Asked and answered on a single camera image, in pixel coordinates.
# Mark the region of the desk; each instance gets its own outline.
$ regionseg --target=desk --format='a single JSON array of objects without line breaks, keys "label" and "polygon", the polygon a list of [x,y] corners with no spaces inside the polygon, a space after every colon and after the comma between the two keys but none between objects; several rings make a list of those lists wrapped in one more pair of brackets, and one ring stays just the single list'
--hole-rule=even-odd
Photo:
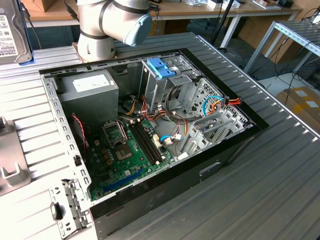
[{"label": "desk", "polygon": [[[66,2],[78,14],[78,7],[75,1],[66,0]],[[220,10],[219,8],[212,9],[206,4],[202,4],[201,6],[189,6],[184,2],[162,2],[159,4],[159,7],[159,21],[217,18]],[[241,17],[289,15],[288,20],[294,20],[301,11],[302,8],[296,5],[293,5],[292,8],[265,10],[248,0],[246,4],[241,4],[240,8],[230,10],[228,17],[233,19],[227,33],[225,34],[221,47],[225,48],[228,45]],[[57,0],[47,12],[38,12],[33,10],[30,10],[29,12],[31,15],[31,21],[35,27],[69,26],[79,24],[78,21],[72,19],[69,15],[63,0]],[[150,15],[153,19],[156,19],[157,17],[154,11],[151,11]]]},{"label": "desk", "polygon": [[[187,32],[148,37],[137,47],[115,45],[122,57],[188,48],[271,127],[233,164],[108,240],[318,237],[319,135],[200,36]],[[72,46],[34,55],[35,64],[0,66],[0,116],[14,120],[32,177],[29,185],[0,197],[4,240],[60,240],[48,188],[73,176],[38,70],[80,60]],[[90,227],[69,240],[97,240],[95,234]]]}]

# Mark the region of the cardboard box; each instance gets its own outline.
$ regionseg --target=cardboard box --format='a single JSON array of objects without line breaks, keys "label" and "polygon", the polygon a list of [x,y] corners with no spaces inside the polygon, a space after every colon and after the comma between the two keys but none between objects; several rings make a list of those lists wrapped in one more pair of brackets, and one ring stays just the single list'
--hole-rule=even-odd
[{"label": "cardboard box", "polygon": [[276,2],[273,0],[254,0],[254,1],[264,7],[273,7],[277,5]]},{"label": "cardboard box", "polygon": [[47,11],[56,0],[21,0],[26,9],[37,12]]},{"label": "cardboard box", "polygon": [[[288,89],[280,92],[276,98],[286,102]],[[290,89],[285,105],[302,121],[320,133],[320,95],[307,86]]]}]

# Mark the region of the motherboard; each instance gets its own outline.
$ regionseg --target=motherboard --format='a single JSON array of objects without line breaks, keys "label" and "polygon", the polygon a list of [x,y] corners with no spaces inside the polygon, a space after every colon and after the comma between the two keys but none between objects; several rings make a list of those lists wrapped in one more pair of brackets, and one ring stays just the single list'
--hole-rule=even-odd
[{"label": "motherboard", "polygon": [[144,119],[136,124],[106,123],[101,133],[87,139],[85,165],[90,172],[92,201],[138,179],[165,169],[174,158]]}]

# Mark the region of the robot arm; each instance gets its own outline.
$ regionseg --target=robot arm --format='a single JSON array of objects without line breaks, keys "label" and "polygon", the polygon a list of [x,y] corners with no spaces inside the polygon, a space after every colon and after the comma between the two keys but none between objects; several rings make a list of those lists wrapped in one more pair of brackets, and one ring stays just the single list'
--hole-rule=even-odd
[{"label": "robot arm", "polygon": [[114,39],[135,47],[149,34],[152,18],[147,0],[78,0],[78,52],[88,61],[115,55]]}]

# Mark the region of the slotted metal table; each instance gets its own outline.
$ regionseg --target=slotted metal table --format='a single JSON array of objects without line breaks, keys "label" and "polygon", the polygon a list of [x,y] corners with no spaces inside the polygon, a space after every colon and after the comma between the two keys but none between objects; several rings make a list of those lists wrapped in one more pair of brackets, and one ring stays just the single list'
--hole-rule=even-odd
[{"label": "slotted metal table", "polygon": [[[160,206],[110,240],[315,240],[320,234],[320,136],[202,37],[150,37],[125,57],[188,48],[270,127],[230,166]],[[35,52],[35,64],[0,66],[0,115],[14,120],[32,181],[0,197],[1,239],[59,240],[48,188],[71,178],[39,69],[80,63],[72,47]],[[93,227],[72,240],[95,240]]]},{"label": "slotted metal table", "polygon": [[303,58],[303,60],[296,66],[293,70],[297,72],[302,65],[308,60],[311,54],[316,54],[320,57],[320,26],[317,24],[312,24],[308,20],[304,21],[274,21],[269,27],[268,31],[261,40],[259,46],[254,51],[252,57],[244,68],[244,72],[248,73],[253,67],[254,62],[257,60],[258,55],[264,48],[265,44],[268,42],[275,30],[280,31],[277,35],[270,48],[264,55],[268,58],[271,52],[274,50],[275,46],[278,44],[280,38],[286,35],[288,38],[296,41],[298,44],[308,49],[308,54]]}]

